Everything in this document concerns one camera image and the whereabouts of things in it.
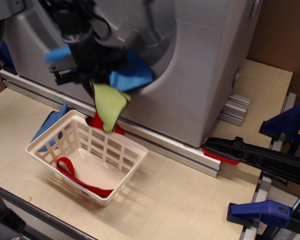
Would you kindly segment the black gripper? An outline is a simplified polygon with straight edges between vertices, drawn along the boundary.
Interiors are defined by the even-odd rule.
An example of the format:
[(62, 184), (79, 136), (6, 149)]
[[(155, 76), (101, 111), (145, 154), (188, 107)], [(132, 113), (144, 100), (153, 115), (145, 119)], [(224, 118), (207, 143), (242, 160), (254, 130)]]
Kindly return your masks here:
[(48, 53), (49, 71), (54, 74), (56, 84), (81, 83), (93, 99), (94, 79), (109, 84), (112, 71), (130, 66), (128, 52), (122, 47), (100, 45), (94, 38), (71, 42)]

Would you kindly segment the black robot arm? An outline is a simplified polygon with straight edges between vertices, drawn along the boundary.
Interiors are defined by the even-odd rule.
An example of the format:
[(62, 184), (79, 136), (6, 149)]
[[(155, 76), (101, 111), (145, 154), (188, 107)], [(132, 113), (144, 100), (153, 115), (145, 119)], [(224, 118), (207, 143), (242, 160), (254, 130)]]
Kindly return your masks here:
[(92, 80), (109, 84), (109, 74), (113, 70), (130, 65), (124, 47), (109, 47), (97, 42), (98, 36), (90, 23), (96, 17), (94, 1), (41, 0), (40, 4), (58, 27), (61, 40), (70, 50), (70, 55), (49, 66), (57, 85), (78, 82), (92, 97)]

